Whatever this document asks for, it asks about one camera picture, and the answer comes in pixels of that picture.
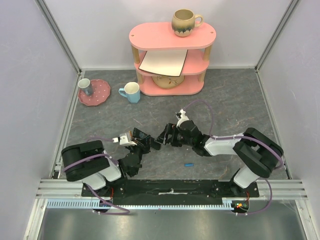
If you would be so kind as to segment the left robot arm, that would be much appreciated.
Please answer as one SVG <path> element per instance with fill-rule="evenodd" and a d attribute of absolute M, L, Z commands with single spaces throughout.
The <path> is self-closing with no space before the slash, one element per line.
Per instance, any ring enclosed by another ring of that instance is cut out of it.
<path fill-rule="evenodd" d="M 104 197 L 110 191 L 109 183 L 137 175 L 142 168 L 142 156 L 148 154 L 151 148 L 157 151 L 161 148 L 148 134 L 132 136 L 126 132 L 109 141 L 125 147 L 129 153 L 116 160 L 106 152 L 102 140 L 97 137 L 65 147 L 61 157 L 67 181 L 82 181 L 99 197 Z"/>

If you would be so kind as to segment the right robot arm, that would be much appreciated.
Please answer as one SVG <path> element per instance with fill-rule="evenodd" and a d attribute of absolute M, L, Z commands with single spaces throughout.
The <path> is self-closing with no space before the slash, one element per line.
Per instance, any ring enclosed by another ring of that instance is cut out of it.
<path fill-rule="evenodd" d="M 242 196 L 247 187 L 259 178 L 267 179 L 273 170 L 283 167 L 283 149 L 255 128 L 231 136 L 210 136 L 202 133 L 192 120 L 168 123 L 157 137 L 160 144 L 173 147 L 190 146 L 199 156 L 237 155 L 244 163 L 231 179 L 229 191 Z"/>

